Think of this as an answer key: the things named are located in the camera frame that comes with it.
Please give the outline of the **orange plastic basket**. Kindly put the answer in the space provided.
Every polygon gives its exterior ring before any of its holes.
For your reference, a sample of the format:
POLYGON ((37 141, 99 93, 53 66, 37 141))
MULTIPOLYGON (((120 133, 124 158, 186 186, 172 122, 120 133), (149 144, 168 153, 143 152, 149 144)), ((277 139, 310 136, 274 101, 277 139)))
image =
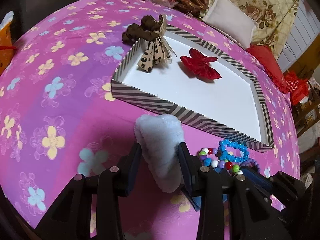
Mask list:
POLYGON ((14 12, 8 12, 2 22, 0 31, 0 74, 4 72, 7 66, 11 63, 11 60, 16 51, 16 47, 12 44, 10 25, 14 18, 14 12))

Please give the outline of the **floral beige quilt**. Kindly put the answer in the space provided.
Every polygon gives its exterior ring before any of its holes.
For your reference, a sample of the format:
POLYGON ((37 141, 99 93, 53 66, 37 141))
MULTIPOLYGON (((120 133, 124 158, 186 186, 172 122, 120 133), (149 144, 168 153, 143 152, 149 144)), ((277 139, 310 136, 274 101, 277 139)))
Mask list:
POLYGON ((252 43, 271 49, 277 59, 293 26, 299 0, 230 0, 256 22, 252 43))

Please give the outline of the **white pillow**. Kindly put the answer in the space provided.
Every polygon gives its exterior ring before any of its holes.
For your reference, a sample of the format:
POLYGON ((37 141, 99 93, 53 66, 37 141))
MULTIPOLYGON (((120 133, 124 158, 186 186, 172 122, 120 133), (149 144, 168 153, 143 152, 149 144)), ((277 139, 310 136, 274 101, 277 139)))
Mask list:
POLYGON ((257 28, 256 22, 230 0, 214 0, 202 20, 221 33, 227 34, 244 49, 251 46, 257 28))

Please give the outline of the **red cushion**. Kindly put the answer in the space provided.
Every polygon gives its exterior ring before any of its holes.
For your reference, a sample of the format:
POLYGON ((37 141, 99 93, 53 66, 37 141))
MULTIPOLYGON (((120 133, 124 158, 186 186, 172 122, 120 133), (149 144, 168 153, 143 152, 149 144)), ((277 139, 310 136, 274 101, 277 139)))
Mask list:
POLYGON ((284 75, 268 46, 251 45, 246 50, 263 66, 274 85, 284 94, 289 92, 284 75))

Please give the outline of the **white fluffy scrunchie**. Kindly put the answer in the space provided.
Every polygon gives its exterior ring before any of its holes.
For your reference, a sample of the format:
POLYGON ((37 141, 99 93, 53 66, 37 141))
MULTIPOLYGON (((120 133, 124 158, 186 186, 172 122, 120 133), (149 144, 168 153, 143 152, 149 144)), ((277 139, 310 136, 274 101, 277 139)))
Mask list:
POLYGON ((136 120, 134 133, 157 186, 162 192, 173 193, 183 184, 177 156, 178 145, 184 142, 180 120, 169 114, 145 114, 136 120))

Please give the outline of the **pink floral bedsheet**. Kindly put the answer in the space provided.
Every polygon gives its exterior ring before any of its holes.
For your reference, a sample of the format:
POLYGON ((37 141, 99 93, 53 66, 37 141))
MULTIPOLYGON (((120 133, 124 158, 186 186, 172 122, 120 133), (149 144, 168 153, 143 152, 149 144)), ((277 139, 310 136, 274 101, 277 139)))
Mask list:
POLYGON ((145 15, 206 40, 239 61, 261 84, 275 145, 253 153, 266 177, 299 174, 297 137, 287 95, 232 37, 146 0, 80 0, 49 15, 19 41, 1 76, 1 185, 19 214, 36 226, 80 163, 115 163, 133 142, 143 109, 112 98, 111 75, 128 51, 121 34, 145 15))

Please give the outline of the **brown leopard ribbon scrunchie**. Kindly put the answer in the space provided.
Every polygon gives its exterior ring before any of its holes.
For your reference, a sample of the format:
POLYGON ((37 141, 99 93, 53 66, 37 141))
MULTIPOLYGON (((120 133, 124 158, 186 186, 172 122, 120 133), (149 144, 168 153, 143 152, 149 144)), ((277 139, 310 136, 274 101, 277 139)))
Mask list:
POLYGON ((133 23, 122 33, 124 44, 134 44, 138 40, 147 42, 146 49, 138 61, 138 66, 150 73, 160 63, 171 63, 176 53, 164 37, 167 30, 167 16, 160 14, 156 20, 150 15, 141 19, 141 24, 133 23))

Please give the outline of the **red satin bow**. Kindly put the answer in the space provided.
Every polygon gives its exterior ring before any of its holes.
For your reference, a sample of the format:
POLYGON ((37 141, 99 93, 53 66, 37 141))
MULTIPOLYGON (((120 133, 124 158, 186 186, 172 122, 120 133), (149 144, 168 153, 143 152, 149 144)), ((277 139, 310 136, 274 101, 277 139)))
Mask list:
POLYGON ((189 56, 181 56, 180 60, 189 71, 198 77, 207 80, 222 78, 221 75, 210 66, 211 62, 217 61, 217 57, 205 56, 200 51, 191 48, 189 50, 189 56))

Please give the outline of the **blue hair claw clip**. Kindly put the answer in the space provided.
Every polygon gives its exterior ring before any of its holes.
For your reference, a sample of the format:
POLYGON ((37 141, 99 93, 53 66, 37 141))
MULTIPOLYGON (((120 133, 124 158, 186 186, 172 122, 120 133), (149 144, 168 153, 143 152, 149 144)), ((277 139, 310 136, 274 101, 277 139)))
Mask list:
POLYGON ((199 186, 200 186, 200 210, 205 200, 213 200, 212 194, 218 193, 218 203, 223 199, 223 193, 227 193, 232 176, 226 171, 219 168, 211 168, 200 165, 198 169, 199 186))

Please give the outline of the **chevron striped tray box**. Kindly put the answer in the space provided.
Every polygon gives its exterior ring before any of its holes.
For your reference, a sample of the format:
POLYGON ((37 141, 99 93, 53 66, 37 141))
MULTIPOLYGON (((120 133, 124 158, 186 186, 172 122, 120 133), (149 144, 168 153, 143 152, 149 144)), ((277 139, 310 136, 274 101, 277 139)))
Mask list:
POLYGON ((169 25, 165 38, 175 54, 149 73, 138 66, 147 42, 130 48, 111 78, 113 97, 157 114, 171 114, 209 134, 265 152, 274 145, 271 118, 258 79, 213 44, 169 25), (218 80, 195 77, 181 57, 196 49, 216 58, 218 80))

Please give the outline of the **red shopping bag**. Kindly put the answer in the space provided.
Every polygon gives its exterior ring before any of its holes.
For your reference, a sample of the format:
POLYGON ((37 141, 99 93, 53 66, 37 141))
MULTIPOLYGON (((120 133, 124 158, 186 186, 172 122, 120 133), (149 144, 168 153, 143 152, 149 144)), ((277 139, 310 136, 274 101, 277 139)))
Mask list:
POLYGON ((287 72, 284 75, 287 88, 290 91, 291 105, 300 103, 306 96, 309 96, 308 80, 299 79, 295 72, 287 72))

